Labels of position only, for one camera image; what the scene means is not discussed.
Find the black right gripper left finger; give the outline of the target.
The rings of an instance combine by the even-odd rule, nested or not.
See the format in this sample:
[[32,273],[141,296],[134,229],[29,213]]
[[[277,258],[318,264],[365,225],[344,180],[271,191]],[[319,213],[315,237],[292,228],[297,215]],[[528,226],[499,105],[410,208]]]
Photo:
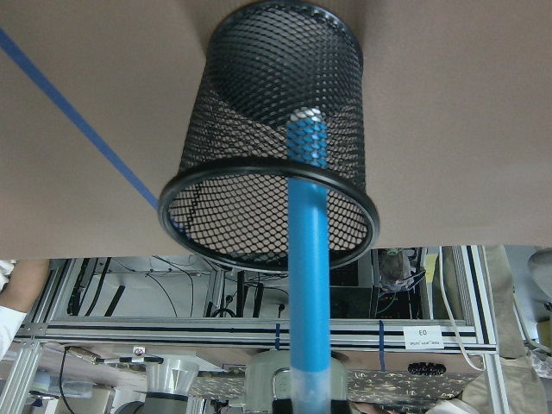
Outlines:
[[272,414],[293,414],[292,401],[289,398],[275,399],[272,402]]

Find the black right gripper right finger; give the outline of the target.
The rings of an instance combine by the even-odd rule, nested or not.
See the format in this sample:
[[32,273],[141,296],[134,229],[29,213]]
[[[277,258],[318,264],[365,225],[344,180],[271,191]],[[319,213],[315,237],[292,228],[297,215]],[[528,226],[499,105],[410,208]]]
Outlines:
[[346,399],[332,399],[330,401],[330,414],[351,414],[351,406]]

